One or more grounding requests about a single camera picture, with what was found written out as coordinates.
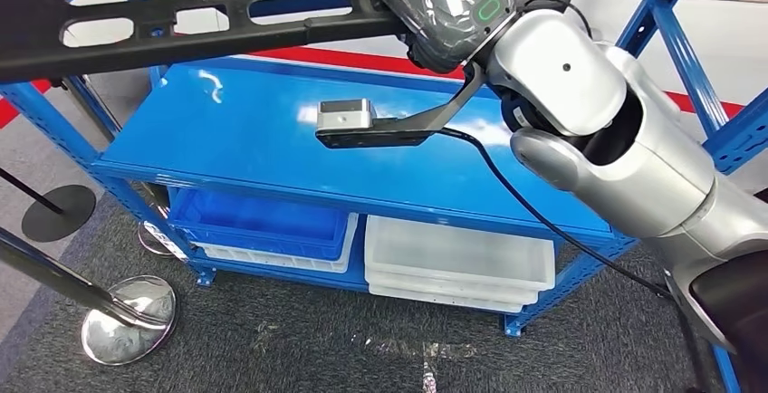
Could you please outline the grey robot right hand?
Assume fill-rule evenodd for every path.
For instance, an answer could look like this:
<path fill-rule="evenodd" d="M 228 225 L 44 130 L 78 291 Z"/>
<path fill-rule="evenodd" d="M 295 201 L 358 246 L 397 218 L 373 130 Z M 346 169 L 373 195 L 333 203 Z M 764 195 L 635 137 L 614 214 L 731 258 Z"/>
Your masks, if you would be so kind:
<path fill-rule="evenodd" d="M 516 0 L 380 0 L 408 28 L 416 65 L 436 73 L 484 70 L 481 53 L 516 12 Z"/>

